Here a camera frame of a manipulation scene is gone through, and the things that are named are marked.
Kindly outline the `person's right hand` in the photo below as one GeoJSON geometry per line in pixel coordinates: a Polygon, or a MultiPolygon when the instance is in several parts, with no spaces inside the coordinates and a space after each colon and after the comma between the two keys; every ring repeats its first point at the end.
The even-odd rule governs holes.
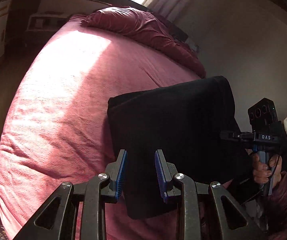
{"type": "Polygon", "coordinates": [[[284,181],[284,173],[282,169],[282,157],[280,155],[274,155],[268,161],[268,164],[262,163],[257,153],[254,153],[250,149],[246,149],[246,152],[250,156],[252,161],[250,165],[250,171],[247,173],[247,177],[252,179],[258,184],[268,183],[269,179],[273,182],[273,187],[276,187],[282,181],[284,181]]]}

